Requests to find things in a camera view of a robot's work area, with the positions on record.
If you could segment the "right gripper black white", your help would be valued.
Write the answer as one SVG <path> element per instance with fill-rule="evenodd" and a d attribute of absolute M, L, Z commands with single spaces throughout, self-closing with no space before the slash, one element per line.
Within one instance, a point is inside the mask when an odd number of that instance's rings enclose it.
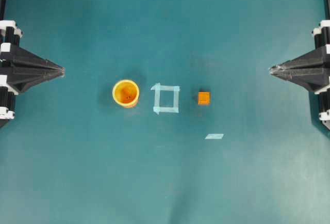
<path fill-rule="evenodd" d="M 315 50 L 274 65 L 269 73 L 317 95 L 319 120 L 329 129 L 329 20 L 322 20 L 312 35 Z"/>

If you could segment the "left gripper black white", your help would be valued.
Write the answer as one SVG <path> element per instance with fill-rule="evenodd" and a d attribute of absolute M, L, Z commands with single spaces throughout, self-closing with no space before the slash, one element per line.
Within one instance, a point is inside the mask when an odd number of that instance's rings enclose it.
<path fill-rule="evenodd" d="M 18 94 L 64 76 L 63 67 L 19 47 L 21 37 L 15 21 L 1 21 L 1 127 L 15 118 Z"/>

